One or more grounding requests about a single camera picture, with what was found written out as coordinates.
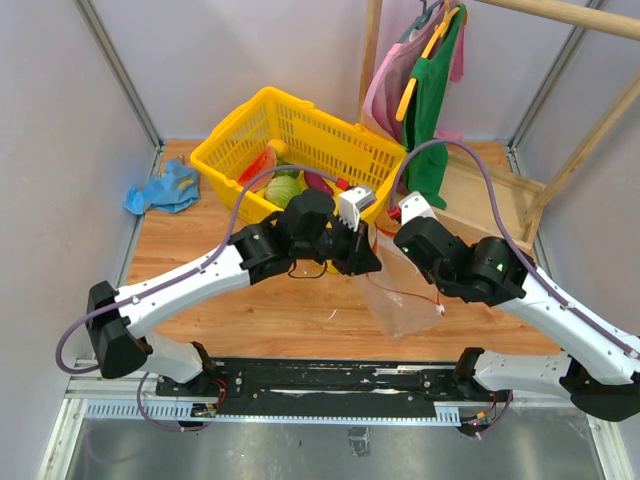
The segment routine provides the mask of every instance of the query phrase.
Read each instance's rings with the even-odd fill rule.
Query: yellow basket
[[[401,145],[361,125],[351,125],[318,110],[311,102],[265,87],[211,132],[191,154],[191,163],[232,208],[242,191],[235,179],[272,138],[289,145],[290,163],[317,168],[353,186],[371,187],[376,202],[362,215],[367,222],[375,221],[384,208],[393,182],[391,173],[406,155]],[[248,192],[239,216],[257,223],[276,210],[281,209]]]

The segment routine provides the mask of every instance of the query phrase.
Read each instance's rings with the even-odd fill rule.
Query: transparent plastic bag
[[[353,277],[367,307],[391,337],[417,332],[444,315],[438,290],[393,243],[393,234],[372,225],[369,241],[382,262],[380,272]]]

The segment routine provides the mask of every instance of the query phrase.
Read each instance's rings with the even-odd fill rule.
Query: blue cloth
[[[180,162],[169,160],[164,172],[152,178],[142,190],[131,187],[124,208],[142,215],[155,208],[168,213],[177,213],[200,200],[198,172]]]

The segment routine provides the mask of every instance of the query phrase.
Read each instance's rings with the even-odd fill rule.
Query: green vegetable
[[[296,195],[300,195],[301,189],[298,180],[289,176],[274,177],[264,190],[264,197],[274,205],[285,208],[289,201]]]
[[[277,162],[278,167],[282,166],[282,165],[291,165],[289,162],[285,162],[284,160],[280,160],[278,159]],[[273,178],[275,177],[283,177],[283,176],[287,176],[287,177],[291,177],[291,178],[298,178],[298,175],[300,175],[300,170],[282,170],[280,172],[276,172],[273,174]]]

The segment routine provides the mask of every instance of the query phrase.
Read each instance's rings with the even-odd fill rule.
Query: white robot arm
[[[461,388],[557,395],[610,421],[640,411],[638,337],[568,295],[532,259],[523,265],[504,239],[487,237],[467,246],[437,221],[420,194],[400,207],[402,228],[394,243],[440,293],[509,312],[563,349],[532,356],[468,348],[454,373]]]
[[[90,311],[133,298],[87,324],[103,376],[118,378],[142,370],[170,377],[190,394],[199,395],[215,377],[208,353],[198,343],[181,344],[152,333],[153,329],[207,298],[286,273],[296,259],[332,260],[346,275],[379,270],[381,264],[369,246],[368,226],[360,220],[360,211],[374,199],[367,188],[349,190],[340,195],[340,214],[335,217],[333,200],[308,190],[281,214],[234,234],[214,262],[207,262],[212,250],[117,292],[106,282],[94,286]],[[564,350],[557,355],[522,356],[468,348],[453,375],[463,394],[524,390],[568,397],[583,411],[610,421],[640,411],[637,337],[589,311],[542,270],[533,267],[537,275],[532,275],[503,239],[487,237],[467,246],[435,219],[419,194],[407,197],[400,207],[402,228],[394,242],[429,283],[446,296],[483,302],[520,317]],[[188,275],[194,270],[196,274]],[[547,283],[546,288],[536,276]],[[558,302],[549,288],[568,304]],[[586,313],[591,324],[579,318],[575,309]]]
[[[93,286],[89,311],[124,304],[87,323],[103,377],[119,378],[141,370],[187,384],[193,395],[200,394],[215,375],[204,347],[196,342],[176,342],[152,333],[153,329],[208,298],[286,273],[296,260],[332,261],[345,275],[380,270],[382,265],[368,242],[368,226],[360,220],[360,212],[373,201],[371,189],[350,189],[339,196],[340,214],[336,217],[329,195],[306,190],[292,199],[284,212],[233,234],[213,262],[209,259],[220,247],[117,291],[107,282]]]

